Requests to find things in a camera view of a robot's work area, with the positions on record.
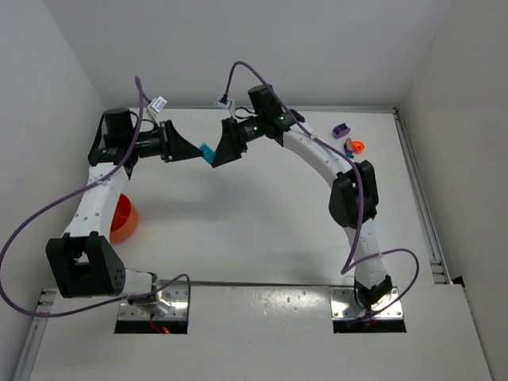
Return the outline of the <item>teal lego brick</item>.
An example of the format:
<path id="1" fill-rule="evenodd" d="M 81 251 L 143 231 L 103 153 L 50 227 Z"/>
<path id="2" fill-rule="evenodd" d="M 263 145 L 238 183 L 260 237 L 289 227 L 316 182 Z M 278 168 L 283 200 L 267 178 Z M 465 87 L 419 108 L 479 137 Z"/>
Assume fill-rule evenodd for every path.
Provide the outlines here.
<path id="1" fill-rule="evenodd" d="M 202 158 L 212 165 L 216 156 L 215 151 L 205 143 L 200 145 L 199 150 L 202 152 Z"/>

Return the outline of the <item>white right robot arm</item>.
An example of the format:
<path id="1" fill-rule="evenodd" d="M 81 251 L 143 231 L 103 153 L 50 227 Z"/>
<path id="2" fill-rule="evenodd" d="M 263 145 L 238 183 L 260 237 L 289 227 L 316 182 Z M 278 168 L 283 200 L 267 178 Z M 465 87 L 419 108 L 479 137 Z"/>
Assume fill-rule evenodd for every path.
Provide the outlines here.
<path id="1" fill-rule="evenodd" d="M 266 137 L 309 164 L 329 185 L 329 214 L 343 228 L 350 253 L 342 269 L 354 271 L 357 302 L 366 310 L 391 291 L 391 277 L 381 259 L 375 231 L 379 195 L 373 165 L 357 163 L 321 140 L 296 110 L 289 109 L 270 86 L 248 91 L 253 114 L 241 121 L 233 114 L 221 122 L 221 139 L 212 167 L 238 160 L 247 144 Z"/>

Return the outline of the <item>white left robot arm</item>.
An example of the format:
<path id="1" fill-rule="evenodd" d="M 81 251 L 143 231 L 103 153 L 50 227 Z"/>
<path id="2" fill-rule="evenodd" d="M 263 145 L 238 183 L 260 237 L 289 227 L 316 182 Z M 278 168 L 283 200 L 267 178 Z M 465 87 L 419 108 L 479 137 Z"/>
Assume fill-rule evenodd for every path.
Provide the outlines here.
<path id="1" fill-rule="evenodd" d="M 122 297 L 158 317 L 169 311 L 156 274 L 125 267 L 111 244 L 110 232 L 122 191 L 140 158 L 175 162 L 202 156 L 166 120 L 137 132 L 127 108 L 103 113 L 88 155 L 87 188 L 75 216 L 60 238 L 48 241 L 46 255 L 64 298 Z"/>

